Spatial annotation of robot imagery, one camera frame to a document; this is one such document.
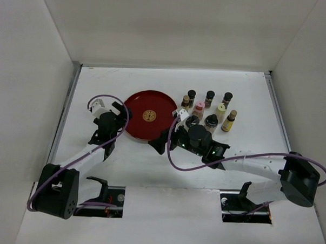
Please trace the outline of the black grinder spice jar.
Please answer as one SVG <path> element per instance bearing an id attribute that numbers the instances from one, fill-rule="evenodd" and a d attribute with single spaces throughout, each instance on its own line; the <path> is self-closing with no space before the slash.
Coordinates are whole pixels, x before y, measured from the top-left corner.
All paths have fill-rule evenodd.
<path id="1" fill-rule="evenodd" d="M 200 123 L 199 117 L 195 115 L 190 115 L 185 122 L 185 127 L 190 128 L 192 126 L 198 125 Z"/>
<path id="2" fill-rule="evenodd" d="M 215 129 L 218 126 L 218 117 L 215 114 L 211 114 L 206 117 L 204 121 L 204 127 L 205 129 L 210 132 L 211 134 L 214 134 Z"/>

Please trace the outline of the yellow label sauce bottle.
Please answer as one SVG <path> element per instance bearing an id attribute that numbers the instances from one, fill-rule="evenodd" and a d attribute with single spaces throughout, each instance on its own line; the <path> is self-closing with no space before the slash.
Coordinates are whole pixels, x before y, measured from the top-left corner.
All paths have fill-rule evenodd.
<path id="1" fill-rule="evenodd" d="M 190 98 L 188 95 L 183 96 L 182 102 L 181 102 L 181 107 L 185 110 L 188 110 L 189 109 L 189 101 L 190 101 Z"/>
<path id="2" fill-rule="evenodd" d="M 226 117 L 224 123 L 221 126 L 221 130 L 224 132 L 229 132 L 230 129 L 232 128 L 232 125 L 236 119 L 237 116 L 237 111 L 232 110 L 229 115 Z"/>

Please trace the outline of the pink cap spice jar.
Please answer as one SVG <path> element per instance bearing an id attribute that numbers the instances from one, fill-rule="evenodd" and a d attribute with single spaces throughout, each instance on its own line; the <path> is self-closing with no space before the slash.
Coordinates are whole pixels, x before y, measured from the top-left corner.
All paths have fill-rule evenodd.
<path id="1" fill-rule="evenodd" d="M 192 114 L 199 118 L 203 118 L 204 109 L 205 109 L 205 103 L 201 100 L 197 101 L 192 111 Z"/>

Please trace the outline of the yellow cap spice jar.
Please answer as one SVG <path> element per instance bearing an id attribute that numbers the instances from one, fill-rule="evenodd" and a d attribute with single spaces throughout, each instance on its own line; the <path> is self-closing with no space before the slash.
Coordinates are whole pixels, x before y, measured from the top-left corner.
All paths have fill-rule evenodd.
<path id="1" fill-rule="evenodd" d="M 227 108 L 224 103 L 220 103 L 217 105 L 216 110 L 215 110 L 215 115 L 217 117 L 218 123 L 220 124 L 223 122 L 224 115 L 227 111 Z"/>

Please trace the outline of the black cap spice bottle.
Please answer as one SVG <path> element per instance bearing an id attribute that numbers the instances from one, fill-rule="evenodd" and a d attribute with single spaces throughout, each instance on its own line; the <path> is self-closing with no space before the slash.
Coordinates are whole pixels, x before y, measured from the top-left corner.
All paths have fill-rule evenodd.
<path id="1" fill-rule="evenodd" d="M 233 94 L 231 92 L 226 92 L 224 94 L 224 98 L 222 100 L 222 103 L 224 104 L 226 109 L 228 108 L 228 105 L 229 105 L 230 101 L 232 100 L 232 98 L 233 98 Z"/>
<path id="2" fill-rule="evenodd" d="M 212 104 L 212 100 L 214 99 L 215 97 L 215 92 L 214 91 L 208 91 L 207 94 L 206 94 L 206 97 L 205 97 L 205 108 L 206 109 L 209 109 L 211 107 L 211 104 Z"/>
<path id="3" fill-rule="evenodd" d="M 195 90 L 191 89 L 188 91 L 188 96 L 189 96 L 189 107 L 192 108 L 194 105 L 194 100 L 196 97 L 196 92 Z"/>

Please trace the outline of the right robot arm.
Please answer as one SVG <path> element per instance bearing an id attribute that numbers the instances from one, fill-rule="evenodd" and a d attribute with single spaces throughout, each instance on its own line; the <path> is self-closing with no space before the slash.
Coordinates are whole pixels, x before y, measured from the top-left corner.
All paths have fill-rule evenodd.
<path id="1" fill-rule="evenodd" d="M 312 207 L 320 174 L 311 162 L 297 153 L 252 154 L 237 151 L 228 144 L 221 144 L 202 125 L 185 129 L 182 125 L 162 131 L 149 145 L 157 153 L 185 149 L 202 158 L 202 163 L 212 169 L 239 171 L 266 178 L 265 182 L 248 181 L 243 184 L 237 203 L 248 210 L 264 202 L 289 200 L 293 204 Z"/>

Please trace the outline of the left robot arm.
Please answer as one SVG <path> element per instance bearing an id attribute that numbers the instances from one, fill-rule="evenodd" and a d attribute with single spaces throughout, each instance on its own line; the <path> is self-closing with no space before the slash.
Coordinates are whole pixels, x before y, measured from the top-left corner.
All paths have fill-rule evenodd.
<path id="1" fill-rule="evenodd" d="M 115 101 L 112 106 L 117 113 L 107 110 L 101 99 L 89 103 L 97 130 L 85 149 L 73 158 L 43 167 L 28 210 L 62 219 L 73 215 L 122 216 L 125 189 L 110 187 L 106 180 L 93 176 L 93 168 L 111 156 L 117 137 L 132 118 L 124 104 Z"/>

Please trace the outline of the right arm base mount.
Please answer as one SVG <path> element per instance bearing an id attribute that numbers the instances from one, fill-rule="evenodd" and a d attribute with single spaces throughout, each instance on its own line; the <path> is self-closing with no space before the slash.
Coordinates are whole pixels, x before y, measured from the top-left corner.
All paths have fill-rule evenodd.
<path id="1" fill-rule="evenodd" d="M 220 203 L 223 222 L 272 224 L 269 202 L 259 205 L 247 199 L 252 182 L 244 183 L 240 190 L 221 190 Z"/>

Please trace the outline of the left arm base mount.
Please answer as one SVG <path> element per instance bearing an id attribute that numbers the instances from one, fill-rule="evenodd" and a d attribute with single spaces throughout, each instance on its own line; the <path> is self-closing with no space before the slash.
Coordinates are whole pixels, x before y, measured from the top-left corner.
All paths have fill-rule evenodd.
<path id="1" fill-rule="evenodd" d="M 79 187 L 74 215 L 120 219 L 123 217 L 125 196 L 125 187 L 110 186 L 104 179 L 87 177 Z"/>

